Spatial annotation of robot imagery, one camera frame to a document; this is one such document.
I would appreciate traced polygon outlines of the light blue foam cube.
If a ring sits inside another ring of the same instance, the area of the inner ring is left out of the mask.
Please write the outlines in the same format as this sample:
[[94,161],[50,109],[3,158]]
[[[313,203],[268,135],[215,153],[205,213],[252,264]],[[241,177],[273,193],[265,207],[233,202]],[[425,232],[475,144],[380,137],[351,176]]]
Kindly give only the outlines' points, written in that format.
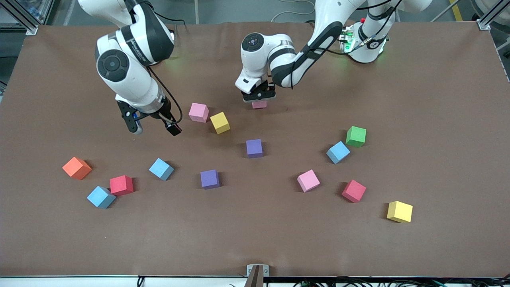
[[349,154],[350,150],[342,141],[337,142],[335,145],[331,146],[326,152],[328,158],[330,158],[330,160],[335,165],[346,158]]
[[148,170],[160,180],[166,181],[175,169],[161,158],[157,158]]
[[95,187],[87,196],[87,200],[96,208],[100,209],[107,209],[115,201],[115,199],[116,196],[111,194],[109,189],[104,187]]

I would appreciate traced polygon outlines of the green foam cube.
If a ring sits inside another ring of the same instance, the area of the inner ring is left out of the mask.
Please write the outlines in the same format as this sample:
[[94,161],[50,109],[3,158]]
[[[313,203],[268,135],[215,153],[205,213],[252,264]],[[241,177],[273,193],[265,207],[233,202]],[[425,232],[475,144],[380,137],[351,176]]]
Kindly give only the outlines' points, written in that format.
[[366,141],[367,130],[357,126],[351,126],[347,131],[346,145],[362,147]]

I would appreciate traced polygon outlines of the aluminium frame post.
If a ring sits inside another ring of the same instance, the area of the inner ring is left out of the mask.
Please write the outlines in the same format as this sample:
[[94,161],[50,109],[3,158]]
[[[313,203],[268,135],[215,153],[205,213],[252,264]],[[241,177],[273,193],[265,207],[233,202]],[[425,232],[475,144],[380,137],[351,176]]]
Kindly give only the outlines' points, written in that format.
[[488,28],[493,22],[510,26],[510,0],[473,0],[482,12],[479,24]]
[[36,35],[38,25],[36,18],[17,0],[0,0],[0,31],[25,29],[27,35]]

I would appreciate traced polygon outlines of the orange foam cube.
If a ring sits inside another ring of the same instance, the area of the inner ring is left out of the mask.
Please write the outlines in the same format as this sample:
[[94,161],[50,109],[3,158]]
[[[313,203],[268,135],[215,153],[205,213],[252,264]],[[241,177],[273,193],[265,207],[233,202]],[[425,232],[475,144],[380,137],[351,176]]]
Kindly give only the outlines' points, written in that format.
[[83,180],[92,171],[92,168],[84,160],[77,157],[71,158],[63,165],[62,169],[71,178],[77,180]]

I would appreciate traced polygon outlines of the purple foam cube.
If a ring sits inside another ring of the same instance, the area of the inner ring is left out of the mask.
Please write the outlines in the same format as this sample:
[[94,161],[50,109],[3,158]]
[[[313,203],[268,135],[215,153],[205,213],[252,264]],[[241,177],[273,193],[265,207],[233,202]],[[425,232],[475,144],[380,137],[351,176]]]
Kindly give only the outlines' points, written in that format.
[[215,169],[200,172],[201,186],[203,189],[220,187],[219,174]]
[[248,158],[263,157],[263,145],[261,139],[247,140],[246,149]]

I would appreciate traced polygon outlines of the brown table mat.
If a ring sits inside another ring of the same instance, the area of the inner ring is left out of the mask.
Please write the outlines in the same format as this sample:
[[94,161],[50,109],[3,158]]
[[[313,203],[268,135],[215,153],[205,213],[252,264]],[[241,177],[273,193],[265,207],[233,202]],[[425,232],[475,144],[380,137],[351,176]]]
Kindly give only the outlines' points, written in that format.
[[[43,26],[25,38],[0,104],[0,276],[238,275],[503,277],[510,273],[510,83],[489,31],[473,22],[398,22],[371,64],[325,54],[294,89],[253,110],[235,87],[253,31],[310,24],[179,27],[154,71],[180,103],[182,133],[153,118],[125,126],[97,74],[96,40],[114,27]],[[192,103],[207,122],[189,118]],[[217,134],[210,117],[231,129]],[[326,155],[351,126],[362,147]],[[263,157],[246,141],[261,139]],[[62,169],[71,158],[92,171]],[[157,158],[175,170],[162,181]],[[215,169],[220,187],[203,189]],[[318,187],[304,193],[299,175]],[[110,179],[134,192],[87,200]],[[359,203],[341,193],[367,189]],[[388,204],[413,206],[410,223]]]

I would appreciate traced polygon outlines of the red foam cube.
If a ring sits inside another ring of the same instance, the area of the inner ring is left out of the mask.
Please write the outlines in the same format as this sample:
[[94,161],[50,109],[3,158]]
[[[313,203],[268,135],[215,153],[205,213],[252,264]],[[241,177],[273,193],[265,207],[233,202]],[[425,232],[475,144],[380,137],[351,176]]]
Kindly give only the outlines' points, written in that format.
[[366,187],[355,180],[350,180],[341,195],[352,203],[359,203],[364,196]]
[[115,196],[123,196],[134,192],[133,178],[122,175],[110,179],[110,192]]

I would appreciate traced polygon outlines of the yellow foam cube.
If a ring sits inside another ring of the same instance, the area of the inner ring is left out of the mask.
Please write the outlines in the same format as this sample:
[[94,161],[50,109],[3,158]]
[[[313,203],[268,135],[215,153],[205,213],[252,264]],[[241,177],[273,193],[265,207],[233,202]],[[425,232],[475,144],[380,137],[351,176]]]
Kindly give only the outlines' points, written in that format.
[[397,223],[410,223],[412,220],[413,206],[400,201],[390,202],[386,218]]
[[231,129],[230,124],[229,124],[224,112],[219,112],[219,113],[211,116],[210,120],[211,120],[213,127],[215,129],[215,132],[217,134],[224,133]]

